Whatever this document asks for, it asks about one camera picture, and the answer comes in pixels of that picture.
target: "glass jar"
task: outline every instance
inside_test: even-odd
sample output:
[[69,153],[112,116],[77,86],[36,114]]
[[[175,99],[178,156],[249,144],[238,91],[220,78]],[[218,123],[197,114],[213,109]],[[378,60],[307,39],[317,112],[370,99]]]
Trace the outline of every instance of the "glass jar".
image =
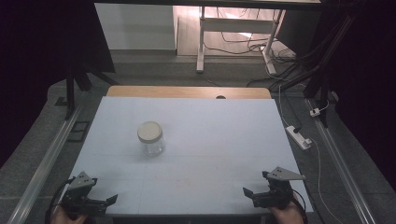
[[155,157],[164,151],[163,129],[159,123],[155,121],[144,122],[137,129],[137,136],[146,155]]

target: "table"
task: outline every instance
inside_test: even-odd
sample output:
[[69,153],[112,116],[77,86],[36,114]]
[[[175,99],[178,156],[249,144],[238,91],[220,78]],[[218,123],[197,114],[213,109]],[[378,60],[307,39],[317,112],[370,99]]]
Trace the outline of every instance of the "table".
[[[143,154],[136,136],[149,119],[163,126],[165,139],[155,158]],[[115,86],[71,175],[98,178],[90,198],[119,194],[107,208],[112,216],[260,216],[266,210],[254,208],[242,187],[268,191],[262,171],[277,166],[298,173],[266,89]],[[291,185],[312,212],[303,182]]]

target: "white lid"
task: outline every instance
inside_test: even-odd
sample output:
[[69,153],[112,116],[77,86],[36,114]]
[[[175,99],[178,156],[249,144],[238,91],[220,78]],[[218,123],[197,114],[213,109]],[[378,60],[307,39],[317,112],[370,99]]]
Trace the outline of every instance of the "white lid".
[[155,143],[163,137],[163,129],[155,121],[147,121],[137,129],[137,136],[142,143]]

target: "power strip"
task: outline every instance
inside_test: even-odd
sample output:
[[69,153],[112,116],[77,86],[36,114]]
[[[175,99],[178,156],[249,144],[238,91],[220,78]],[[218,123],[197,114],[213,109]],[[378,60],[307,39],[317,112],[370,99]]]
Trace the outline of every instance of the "power strip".
[[286,128],[286,131],[288,131],[288,134],[294,139],[294,141],[298,144],[298,146],[302,150],[306,150],[310,148],[312,143],[311,139],[303,138],[303,136],[300,133],[295,133],[294,129],[295,128],[293,126],[289,126]]

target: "hand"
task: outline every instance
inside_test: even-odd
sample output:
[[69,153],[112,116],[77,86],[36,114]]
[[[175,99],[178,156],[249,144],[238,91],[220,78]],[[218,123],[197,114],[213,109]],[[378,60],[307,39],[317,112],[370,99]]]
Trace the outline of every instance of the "hand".
[[61,206],[58,206],[55,209],[55,213],[53,214],[50,223],[51,224],[82,224],[84,223],[86,218],[87,216],[79,216],[76,220],[72,220],[66,214],[64,209]]
[[277,207],[269,207],[268,210],[274,214],[278,224],[304,224],[299,208],[292,202],[283,210]]

